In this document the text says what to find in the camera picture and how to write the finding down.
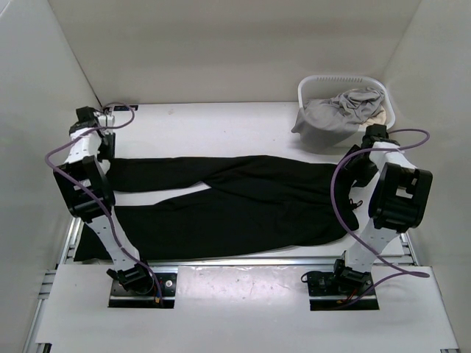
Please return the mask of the black trousers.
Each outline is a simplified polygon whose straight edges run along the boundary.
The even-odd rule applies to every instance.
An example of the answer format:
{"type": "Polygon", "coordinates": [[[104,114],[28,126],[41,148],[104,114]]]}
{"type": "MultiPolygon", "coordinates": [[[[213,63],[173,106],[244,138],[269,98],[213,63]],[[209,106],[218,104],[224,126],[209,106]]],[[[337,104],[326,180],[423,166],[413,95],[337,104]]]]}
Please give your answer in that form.
{"type": "Polygon", "coordinates": [[[114,191],[145,193],[205,184],[157,204],[117,206],[115,214],[145,260],[192,260],[320,246],[359,227],[352,181],[335,165],[267,155],[116,159],[114,191]]]}

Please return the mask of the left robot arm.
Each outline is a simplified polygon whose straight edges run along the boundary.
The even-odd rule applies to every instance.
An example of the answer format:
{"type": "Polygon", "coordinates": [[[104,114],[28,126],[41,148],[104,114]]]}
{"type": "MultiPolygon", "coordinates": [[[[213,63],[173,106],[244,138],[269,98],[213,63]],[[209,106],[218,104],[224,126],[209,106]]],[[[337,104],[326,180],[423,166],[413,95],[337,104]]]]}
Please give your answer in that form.
{"type": "Polygon", "coordinates": [[[116,204],[106,173],[115,157],[118,127],[115,118],[92,107],[76,109],[77,122],[69,129],[71,141],[49,152],[46,164],[53,170],[70,214],[81,219],[100,239],[113,262],[108,276],[126,291],[139,295],[156,288],[154,276],[139,251],[113,219],[116,204]]]}

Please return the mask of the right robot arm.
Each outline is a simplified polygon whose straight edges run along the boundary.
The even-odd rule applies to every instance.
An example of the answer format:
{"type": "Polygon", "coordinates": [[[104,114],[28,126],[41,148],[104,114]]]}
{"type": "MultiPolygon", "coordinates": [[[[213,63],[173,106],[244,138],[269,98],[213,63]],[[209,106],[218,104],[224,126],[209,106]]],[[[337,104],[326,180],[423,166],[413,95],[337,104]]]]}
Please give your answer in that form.
{"type": "Polygon", "coordinates": [[[390,139],[386,127],[374,124],[366,128],[360,146],[354,146],[339,162],[330,182],[330,198],[336,202],[338,176],[367,185],[379,178],[369,199],[369,220],[355,243],[334,263],[331,287],[346,294],[355,288],[365,290],[374,261],[386,246],[423,220],[431,191],[433,174],[410,163],[403,147],[390,139]]]}

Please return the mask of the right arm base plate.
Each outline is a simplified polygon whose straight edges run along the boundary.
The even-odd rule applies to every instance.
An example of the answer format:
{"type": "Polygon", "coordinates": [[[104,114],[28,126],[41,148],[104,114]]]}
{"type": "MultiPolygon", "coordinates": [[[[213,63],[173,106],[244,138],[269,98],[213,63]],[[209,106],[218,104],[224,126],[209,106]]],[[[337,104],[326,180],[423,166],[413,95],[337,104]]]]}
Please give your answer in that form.
{"type": "Polygon", "coordinates": [[[360,284],[345,284],[336,281],[334,273],[309,271],[300,280],[307,285],[310,311],[331,310],[379,310],[375,289],[367,292],[373,286],[370,274],[366,281],[360,284]]]}

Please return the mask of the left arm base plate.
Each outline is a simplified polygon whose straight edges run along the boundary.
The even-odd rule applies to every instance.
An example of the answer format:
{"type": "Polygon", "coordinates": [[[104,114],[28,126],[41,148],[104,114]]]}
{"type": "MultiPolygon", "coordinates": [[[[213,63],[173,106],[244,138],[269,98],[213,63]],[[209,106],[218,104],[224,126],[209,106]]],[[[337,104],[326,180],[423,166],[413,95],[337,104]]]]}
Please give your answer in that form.
{"type": "Polygon", "coordinates": [[[162,292],[159,295],[156,285],[147,285],[140,290],[125,290],[117,280],[113,280],[108,307],[126,309],[173,309],[177,292],[177,272],[156,273],[162,292]]]}

